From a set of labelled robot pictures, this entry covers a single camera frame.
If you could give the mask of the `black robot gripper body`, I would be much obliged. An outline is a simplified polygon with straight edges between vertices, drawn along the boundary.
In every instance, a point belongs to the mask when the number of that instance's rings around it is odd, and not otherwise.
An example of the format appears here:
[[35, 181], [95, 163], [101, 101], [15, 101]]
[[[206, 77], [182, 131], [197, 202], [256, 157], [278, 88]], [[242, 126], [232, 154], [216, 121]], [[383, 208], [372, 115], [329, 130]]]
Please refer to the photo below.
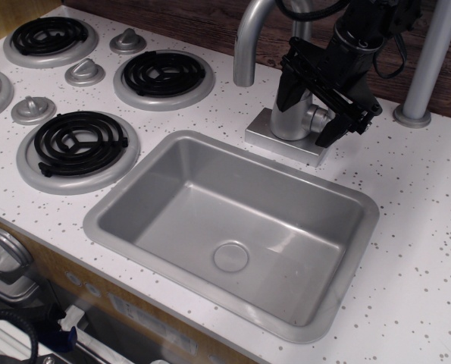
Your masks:
[[382, 109], [367, 84], [367, 72], [382, 46], [379, 36], [353, 35], [335, 26], [325, 49], [299, 37], [289, 40], [290, 49], [281, 61], [310, 91], [337, 115], [349, 117], [347, 132], [364, 133]]

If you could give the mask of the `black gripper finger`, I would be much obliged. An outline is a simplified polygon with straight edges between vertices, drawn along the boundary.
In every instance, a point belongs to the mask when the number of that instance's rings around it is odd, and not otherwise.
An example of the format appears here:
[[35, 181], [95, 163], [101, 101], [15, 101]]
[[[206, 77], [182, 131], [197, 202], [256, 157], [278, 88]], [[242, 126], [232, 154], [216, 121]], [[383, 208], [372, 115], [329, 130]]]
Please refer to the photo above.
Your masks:
[[347, 115], [337, 115], [326, 124], [315, 141], [316, 146], [322, 148], [330, 147], [339, 138], [343, 137], [349, 128], [349, 117]]
[[283, 71], [277, 91], [277, 107], [285, 112], [296, 105], [304, 93], [302, 80], [293, 72]]

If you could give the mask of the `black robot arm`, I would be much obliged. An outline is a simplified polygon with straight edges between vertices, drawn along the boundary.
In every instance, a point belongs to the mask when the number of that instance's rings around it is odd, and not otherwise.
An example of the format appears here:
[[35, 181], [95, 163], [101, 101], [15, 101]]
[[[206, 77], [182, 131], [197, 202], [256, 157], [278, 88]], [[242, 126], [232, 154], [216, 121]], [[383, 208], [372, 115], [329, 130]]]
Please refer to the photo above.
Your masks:
[[386, 42], [394, 39], [402, 59], [406, 47], [402, 32], [411, 30], [421, 16], [419, 1], [338, 1], [306, 13], [277, 7], [288, 18], [309, 22], [341, 12], [327, 47], [292, 37], [281, 61], [277, 107], [286, 111], [310, 91], [335, 114], [319, 133], [316, 145], [328, 147], [348, 132], [364, 133], [382, 108], [367, 84], [367, 73], [377, 67]]

